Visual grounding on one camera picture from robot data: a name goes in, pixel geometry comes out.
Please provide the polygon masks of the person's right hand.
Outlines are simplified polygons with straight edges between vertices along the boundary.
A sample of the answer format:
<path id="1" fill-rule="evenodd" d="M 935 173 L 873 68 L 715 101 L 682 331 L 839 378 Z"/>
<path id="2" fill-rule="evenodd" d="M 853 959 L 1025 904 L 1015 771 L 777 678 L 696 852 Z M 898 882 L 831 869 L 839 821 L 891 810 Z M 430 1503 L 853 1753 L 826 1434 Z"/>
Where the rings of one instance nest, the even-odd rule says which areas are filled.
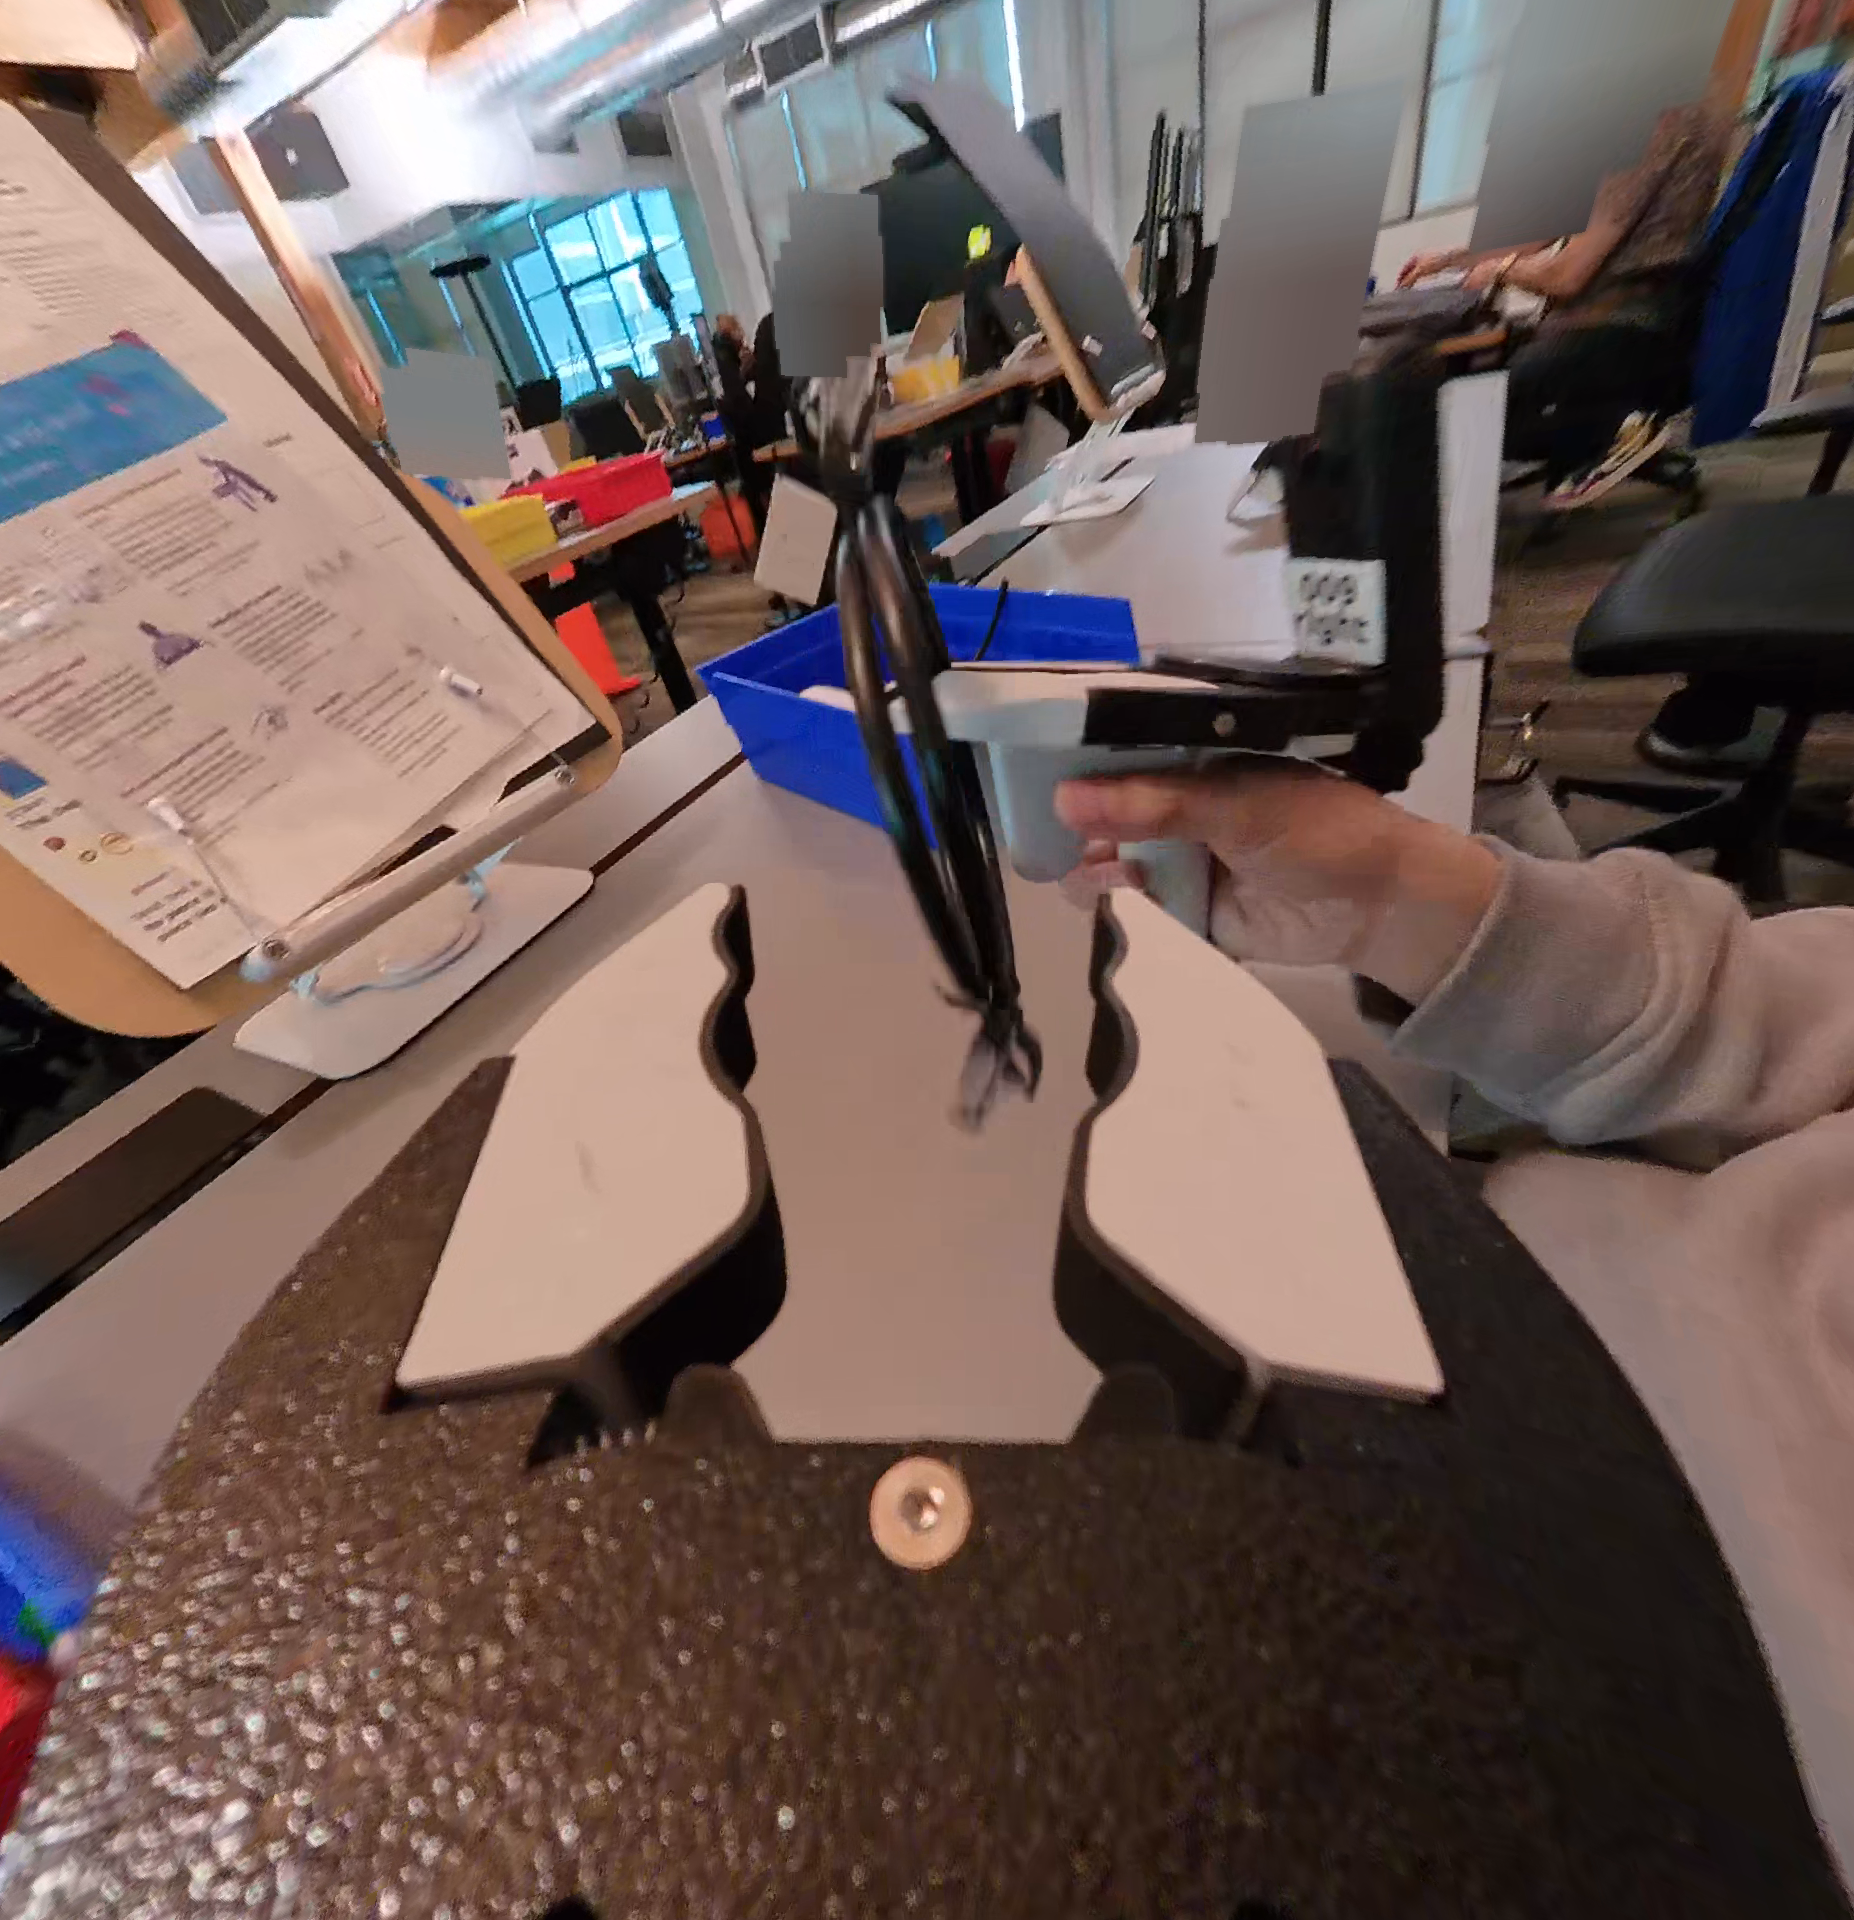
<path id="1" fill-rule="evenodd" d="M 1186 843 L 1206 857 L 1206 936 L 1227 957 L 1346 969 L 1405 1003 L 1459 966 L 1501 890 L 1485 840 L 1304 761 L 1076 778 L 1053 802 L 1083 840 L 1076 896 L 1151 889 L 1123 847 Z"/>

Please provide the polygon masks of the white board panel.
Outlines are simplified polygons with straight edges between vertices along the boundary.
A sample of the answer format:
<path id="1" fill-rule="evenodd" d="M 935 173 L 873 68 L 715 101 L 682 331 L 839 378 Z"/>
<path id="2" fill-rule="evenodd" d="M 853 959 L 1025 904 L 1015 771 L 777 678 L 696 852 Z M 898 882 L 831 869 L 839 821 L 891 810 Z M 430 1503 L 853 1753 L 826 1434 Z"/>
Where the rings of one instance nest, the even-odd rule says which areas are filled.
<path id="1" fill-rule="evenodd" d="M 836 501 L 816 485 L 779 469 L 768 495 L 753 587 L 798 608 L 820 608 L 839 538 Z"/>

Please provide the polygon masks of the black wall speaker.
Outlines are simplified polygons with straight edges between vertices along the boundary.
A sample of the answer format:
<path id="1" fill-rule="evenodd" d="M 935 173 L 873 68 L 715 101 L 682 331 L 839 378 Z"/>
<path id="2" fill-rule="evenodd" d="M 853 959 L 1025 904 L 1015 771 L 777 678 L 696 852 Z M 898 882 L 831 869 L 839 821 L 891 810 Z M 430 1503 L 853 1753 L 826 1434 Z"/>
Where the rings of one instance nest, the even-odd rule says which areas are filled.
<path id="1" fill-rule="evenodd" d="M 327 201 L 348 191 L 345 167 L 307 106 L 282 106 L 245 128 L 260 167 L 284 201 Z"/>

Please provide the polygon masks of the red plastic bin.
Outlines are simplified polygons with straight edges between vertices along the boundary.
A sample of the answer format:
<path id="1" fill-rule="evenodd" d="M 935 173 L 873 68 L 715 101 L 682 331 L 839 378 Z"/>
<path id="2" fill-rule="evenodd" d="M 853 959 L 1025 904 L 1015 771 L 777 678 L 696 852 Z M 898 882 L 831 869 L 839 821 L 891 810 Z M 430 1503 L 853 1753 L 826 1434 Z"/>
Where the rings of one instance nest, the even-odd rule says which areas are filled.
<path id="1" fill-rule="evenodd" d="M 672 473 L 660 453 L 584 461 L 508 488 L 544 505 L 556 525 L 606 525 L 651 501 L 672 495 Z"/>

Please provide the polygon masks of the blue plastic bin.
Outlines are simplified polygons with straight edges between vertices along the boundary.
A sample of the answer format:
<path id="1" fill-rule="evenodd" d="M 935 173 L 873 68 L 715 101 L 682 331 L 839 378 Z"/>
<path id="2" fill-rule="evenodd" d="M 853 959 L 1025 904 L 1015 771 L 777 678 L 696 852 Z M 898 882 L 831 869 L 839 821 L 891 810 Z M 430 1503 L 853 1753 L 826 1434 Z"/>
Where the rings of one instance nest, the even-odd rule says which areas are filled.
<path id="1" fill-rule="evenodd" d="M 135 1503 L 0 1427 L 0 1653 L 66 1676 Z"/>
<path id="2" fill-rule="evenodd" d="M 928 589 L 955 661 L 988 668 L 1135 668 L 1127 599 L 935 582 Z M 839 608 L 777 627 L 705 670 L 753 777 L 803 802 L 881 826 L 857 708 L 846 682 Z"/>

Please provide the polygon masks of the person's grey sweatshirt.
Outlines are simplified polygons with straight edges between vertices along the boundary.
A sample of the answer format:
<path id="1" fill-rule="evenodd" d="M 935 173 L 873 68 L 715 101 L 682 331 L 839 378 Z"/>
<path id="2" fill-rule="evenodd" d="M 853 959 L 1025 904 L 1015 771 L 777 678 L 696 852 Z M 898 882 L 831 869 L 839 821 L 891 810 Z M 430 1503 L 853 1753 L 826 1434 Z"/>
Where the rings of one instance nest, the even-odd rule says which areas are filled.
<path id="1" fill-rule="evenodd" d="M 1854 1108 L 1710 1173 L 1526 1152 L 1485 1198 L 1693 1481 L 1854 1902 Z"/>

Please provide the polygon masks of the black office chair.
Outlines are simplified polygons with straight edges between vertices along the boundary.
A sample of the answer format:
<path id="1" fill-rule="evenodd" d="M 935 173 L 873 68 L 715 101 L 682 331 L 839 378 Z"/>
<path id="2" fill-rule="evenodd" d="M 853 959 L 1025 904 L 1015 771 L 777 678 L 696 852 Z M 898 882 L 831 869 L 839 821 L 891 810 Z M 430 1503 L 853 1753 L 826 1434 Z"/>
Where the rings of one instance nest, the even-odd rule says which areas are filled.
<path id="1" fill-rule="evenodd" d="M 1854 295 L 1824 307 L 1854 323 Z M 1789 852 L 1854 874 L 1854 822 L 1831 786 L 1800 786 L 1806 730 L 1854 718 L 1854 492 L 1837 492 L 1854 443 L 1854 382 L 1772 402 L 1752 439 L 1824 439 L 1795 500 L 1738 501 L 1687 517 L 1646 545 L 1581 619 L 1570 665 L 1584 678 L 1716 678 L 1780 714 L 1767 752 L 1732 782 L 1562 777 L 1555 802 L 1599 799 L 1659 813 L 1612 840 L 1667 857 L 1705 852 L 1710 877 L 1754 910 L 1787 901 Z"/>

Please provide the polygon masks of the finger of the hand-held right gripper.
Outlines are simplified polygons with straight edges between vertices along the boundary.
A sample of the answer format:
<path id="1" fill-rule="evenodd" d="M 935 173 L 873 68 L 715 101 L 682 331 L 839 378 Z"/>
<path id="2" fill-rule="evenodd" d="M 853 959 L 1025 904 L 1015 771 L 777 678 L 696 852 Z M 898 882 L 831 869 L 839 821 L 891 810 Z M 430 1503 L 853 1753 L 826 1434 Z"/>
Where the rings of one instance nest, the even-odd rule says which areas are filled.
<path id="1" fill-rule="evenodd" d="M 932 682 L 946 743 L 1078 748 L 1091 674 L 1060 668 L 946 668 Z"/>

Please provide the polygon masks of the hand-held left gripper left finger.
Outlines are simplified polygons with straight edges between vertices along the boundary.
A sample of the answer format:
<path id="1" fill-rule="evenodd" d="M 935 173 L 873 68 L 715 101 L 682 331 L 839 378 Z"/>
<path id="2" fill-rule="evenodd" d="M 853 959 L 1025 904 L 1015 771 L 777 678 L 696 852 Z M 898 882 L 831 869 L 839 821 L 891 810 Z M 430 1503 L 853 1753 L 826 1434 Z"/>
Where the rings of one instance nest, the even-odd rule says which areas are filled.
<path id="1" fill-rule="evenodd" d="M 593 1436 L 769 1332 L 789 1252 L 749 1081 L 749 890 L 706 882 L 593 963 L 508 1072 L 393 1372 L 403 1401 L 549 1390 Z"/>

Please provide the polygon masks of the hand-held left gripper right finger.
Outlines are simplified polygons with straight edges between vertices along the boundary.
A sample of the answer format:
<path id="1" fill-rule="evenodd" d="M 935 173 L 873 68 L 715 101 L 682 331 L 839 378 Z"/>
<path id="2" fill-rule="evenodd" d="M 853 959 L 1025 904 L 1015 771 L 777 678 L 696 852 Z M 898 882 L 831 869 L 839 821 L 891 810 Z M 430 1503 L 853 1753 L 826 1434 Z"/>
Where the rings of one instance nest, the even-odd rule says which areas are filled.
<path id="1" fill-rule="evenodd" d="M 1053 1310 L 1102 1374 L 1151 1374 L 1186 1436 L 1278 1383 L 1429 1407 L 1444 1361 L 1328 1054 L 1156 901 L 1091 928 L 1091 1106 L 1062 1190 Z"/>

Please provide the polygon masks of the black floor lamp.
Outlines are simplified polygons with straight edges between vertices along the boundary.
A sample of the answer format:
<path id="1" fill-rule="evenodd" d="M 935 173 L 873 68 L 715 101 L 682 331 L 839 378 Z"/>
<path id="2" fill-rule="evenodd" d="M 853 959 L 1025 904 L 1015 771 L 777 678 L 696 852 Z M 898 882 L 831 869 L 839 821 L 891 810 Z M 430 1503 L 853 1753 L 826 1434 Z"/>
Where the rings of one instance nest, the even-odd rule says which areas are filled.
<path id="1" fill-rule="evenodd" d="M 500 375 L 500 388 L 512 398 L 518 391 L 518 370 L 500 326 L 494 323 L 494 310 L 480 287 L 480 273 L 488 264 L 494 262 L 485 252 L 460 252 L 432 262 L 427 270 L 443 290 L 443 303 L 460 333 L 460 344 L 467 350 L 473 350 L 477 344 L 485 347 L 485 354 L 494 357 L 494 369 Z"/>

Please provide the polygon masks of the instruction sheet on stand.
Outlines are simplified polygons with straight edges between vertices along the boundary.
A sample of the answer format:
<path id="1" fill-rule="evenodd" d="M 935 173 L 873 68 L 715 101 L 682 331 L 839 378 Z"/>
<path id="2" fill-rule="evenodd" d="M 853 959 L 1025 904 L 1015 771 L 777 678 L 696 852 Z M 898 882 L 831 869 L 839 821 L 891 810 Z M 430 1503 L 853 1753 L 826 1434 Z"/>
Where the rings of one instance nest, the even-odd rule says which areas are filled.
<path id="1" fill-rule="evenodd" d="M 0 137 L 22 130 L 57 156 L 61 178 L 82 180 L 95 204 L 106 204 L 90 215 L 97 237 L 77 237 L 73 247 L 73 290 L 97 298 L 103 322 L 135 326 L 163 307 L 191 323 L 192 337 L 182 347 L 183 370 L 206 370 L 211 391 L 233 395 L 236 417 L 260 423 L 271 445 L 312 459 L 315 488 L 380 543 L 378 561 L 396 567 L 403 581 L 396 595 L 405 608 L 417 603 L 422 587 L 446 591 L 446 608 L 460 618 L 483 599 L 485 614 L 473 619 L 477 630 L 512 633 L 501 665 L 522 668 L 528 652 L 537 652 L 541 661 L 537 674 L 568 685 L 568 694 L 556 697 L 556 719 L 537 722 L 541 744 L 529 761 L 569 764 L 581 799 L 601 788 L 624 754 L 619 718 L 448 500 L 387 465 L 329 380 L 243 298 L 97 130 L 73 113 L 0 101 Z M 446 589 L 448 567 L 464 581 L 460 589 Z M 196 987 L 173 986 L 44 877 L 25 869 L 2 840 L 0 966 L 57 1013 L 128 1039 L 196 1036 L 262 999 L 262 987 L 240 982 L 233 966 Z"/>

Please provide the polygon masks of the grey desk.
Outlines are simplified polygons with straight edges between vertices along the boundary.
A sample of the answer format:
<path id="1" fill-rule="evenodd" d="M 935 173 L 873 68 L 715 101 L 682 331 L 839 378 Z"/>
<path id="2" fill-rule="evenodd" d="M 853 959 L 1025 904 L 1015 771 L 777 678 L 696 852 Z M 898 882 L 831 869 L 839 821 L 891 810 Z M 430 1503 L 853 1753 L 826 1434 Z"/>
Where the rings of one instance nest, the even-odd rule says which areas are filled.
<path id="1" fill-rule="evenodd" d="M 315 1088 L 211 1033 L 0 1173 L 0 1224 L 183 1092 L 264 1120 L 0 1345 L 0 1464 L 110 1538 L 173 1427 L 292 1263 L 460 1079 L 595 959 L 701 882 L 750 904 L 750 1101 L 789 1244 L 789 1301 L 743 1372 L 795 1436 L 1062 1436 L 1091 1368 L 1053 1324 L 1065 1149 L 1089 1106 L 1091 922 L 1010 878 L 1045 1079 L 955 1122 L 968 1023 L 940 999 L 879 828 L 764 786 L 715 700 L 628 752 L 528 861 L 593 894 L 371 1076 Z"/>

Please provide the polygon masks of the orange traffic cone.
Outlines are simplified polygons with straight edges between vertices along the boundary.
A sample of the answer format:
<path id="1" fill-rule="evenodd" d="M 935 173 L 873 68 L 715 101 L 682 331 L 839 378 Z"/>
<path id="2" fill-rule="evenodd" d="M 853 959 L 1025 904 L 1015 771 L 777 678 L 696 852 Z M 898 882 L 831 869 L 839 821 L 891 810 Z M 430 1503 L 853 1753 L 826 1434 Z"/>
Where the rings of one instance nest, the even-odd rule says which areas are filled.
<path id="1" fill-rule="evenodd" d="M 629 697 L 633 692 L 642 692 L 642 676 L 619 665 L 606 630 L 601 603 L 618 602 L 611 570 L 593 565 L 556 567 L 549 573 L 549 591 L 560 602 L 560 608 L 553 614 L 556 633 L 577 657 L 584 674 L 608 697 Z"/>

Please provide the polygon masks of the blue jacket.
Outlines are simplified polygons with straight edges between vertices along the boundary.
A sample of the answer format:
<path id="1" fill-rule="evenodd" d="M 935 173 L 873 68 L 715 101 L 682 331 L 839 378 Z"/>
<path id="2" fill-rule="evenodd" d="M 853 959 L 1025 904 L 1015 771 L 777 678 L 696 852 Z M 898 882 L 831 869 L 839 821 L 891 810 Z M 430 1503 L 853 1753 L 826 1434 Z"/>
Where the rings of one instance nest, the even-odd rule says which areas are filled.
<path id="1" fill-rule="evenodd" d="M 1690 445 L 1745 439 L 1806 370 L 1854 178 L 1854 63 L 1789 79 L 1707 220 Z"/>

